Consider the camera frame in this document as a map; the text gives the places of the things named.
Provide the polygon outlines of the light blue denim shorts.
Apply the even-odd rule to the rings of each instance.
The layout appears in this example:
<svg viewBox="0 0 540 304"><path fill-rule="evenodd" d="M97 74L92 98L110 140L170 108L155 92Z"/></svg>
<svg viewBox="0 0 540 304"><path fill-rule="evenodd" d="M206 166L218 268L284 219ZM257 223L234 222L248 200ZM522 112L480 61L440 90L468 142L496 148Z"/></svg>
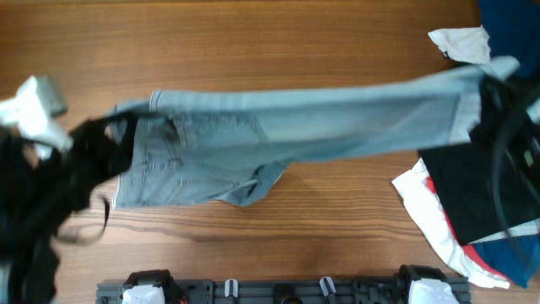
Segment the light blue denim shorts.
<svg viewBox="0 0 540 304"><path fill-rule="evenodd" d="M377 86L248 92L156 90L138 114L118 209L264 198L292 162L429 149L469 140L480 85L507 79L513 57Z"/></svg>

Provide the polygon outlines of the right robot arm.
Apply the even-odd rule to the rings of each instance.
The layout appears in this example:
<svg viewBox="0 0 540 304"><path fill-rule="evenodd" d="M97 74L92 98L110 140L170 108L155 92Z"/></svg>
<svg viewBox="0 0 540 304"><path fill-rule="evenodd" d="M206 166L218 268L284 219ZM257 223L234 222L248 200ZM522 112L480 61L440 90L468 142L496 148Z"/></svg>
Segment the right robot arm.
<svg viewBox="0 0 540 304"><path fill-rule="evenodd" d="M539 86L487 78L470 142L419 151L393 180L436 254L482 287L539 274Z"/></svg>

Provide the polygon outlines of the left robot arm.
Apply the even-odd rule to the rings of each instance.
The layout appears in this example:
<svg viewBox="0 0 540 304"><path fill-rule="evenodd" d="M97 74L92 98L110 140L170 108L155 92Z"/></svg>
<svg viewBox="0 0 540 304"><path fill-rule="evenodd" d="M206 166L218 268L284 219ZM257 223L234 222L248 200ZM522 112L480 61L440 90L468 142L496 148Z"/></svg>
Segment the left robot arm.
<svg viewBox="0 0 540 304"><path fill-rule="evenodd" d="M1 129L3 303L53 302L59 257L51 240L87 245L102 237L59 229L72 213L89 207L95 187L130 167L137 123L133 114L84 122L70 133L72 147L54 149L36 165L25 154L32 140Z"/></svg>

